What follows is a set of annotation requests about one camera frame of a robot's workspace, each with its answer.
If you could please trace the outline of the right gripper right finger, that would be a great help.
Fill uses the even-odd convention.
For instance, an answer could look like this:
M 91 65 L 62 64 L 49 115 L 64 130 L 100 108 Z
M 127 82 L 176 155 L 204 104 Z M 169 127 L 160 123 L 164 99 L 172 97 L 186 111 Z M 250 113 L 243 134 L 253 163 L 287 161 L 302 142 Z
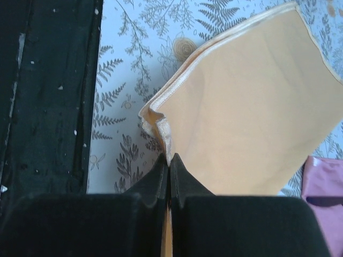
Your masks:
M 173 256 L 329 256 L 301 199 L 216 196 L 175 154 L 170 164 Z

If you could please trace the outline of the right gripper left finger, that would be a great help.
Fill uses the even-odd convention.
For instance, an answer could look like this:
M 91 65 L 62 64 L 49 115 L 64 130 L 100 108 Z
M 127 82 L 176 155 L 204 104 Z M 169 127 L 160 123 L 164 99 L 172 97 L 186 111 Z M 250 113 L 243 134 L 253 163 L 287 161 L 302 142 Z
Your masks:
M 1 227 L 1 256 L 164 256 L 168 165 L 121 194 L 28 195 Z

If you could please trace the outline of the orange satin napkin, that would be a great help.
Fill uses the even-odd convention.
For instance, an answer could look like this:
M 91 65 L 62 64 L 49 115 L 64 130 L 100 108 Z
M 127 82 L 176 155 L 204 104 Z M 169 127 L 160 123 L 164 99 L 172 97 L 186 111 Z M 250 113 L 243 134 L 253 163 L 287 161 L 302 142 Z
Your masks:
M 342 79 L 297 2 L 194 51 L 139 113 L 170 168 L 178 154 L 216 196 L 278 196 L 342 120 Z M 164 256 L 173 256 L 172 212 Z

